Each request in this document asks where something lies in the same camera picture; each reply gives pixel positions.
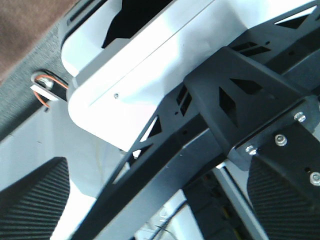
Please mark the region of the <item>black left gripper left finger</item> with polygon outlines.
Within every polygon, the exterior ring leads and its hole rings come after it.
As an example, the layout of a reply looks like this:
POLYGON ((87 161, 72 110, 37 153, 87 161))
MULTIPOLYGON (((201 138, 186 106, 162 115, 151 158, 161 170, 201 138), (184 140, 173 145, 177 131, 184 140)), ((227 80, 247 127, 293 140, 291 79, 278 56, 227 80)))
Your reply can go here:
POLYGON ((54 157, 0 192, 2 240, 48 240, 69 198, 65 157, 54 157))

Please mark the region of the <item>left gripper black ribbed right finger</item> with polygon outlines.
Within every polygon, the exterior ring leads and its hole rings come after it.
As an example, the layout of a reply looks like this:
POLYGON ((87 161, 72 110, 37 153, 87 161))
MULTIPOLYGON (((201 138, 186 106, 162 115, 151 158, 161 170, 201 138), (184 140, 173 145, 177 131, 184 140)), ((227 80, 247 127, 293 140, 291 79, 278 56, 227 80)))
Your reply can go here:
POLYGON ((260 160, 250 165, 247 192, 270 240, 320 238, 320 209, 260 160))

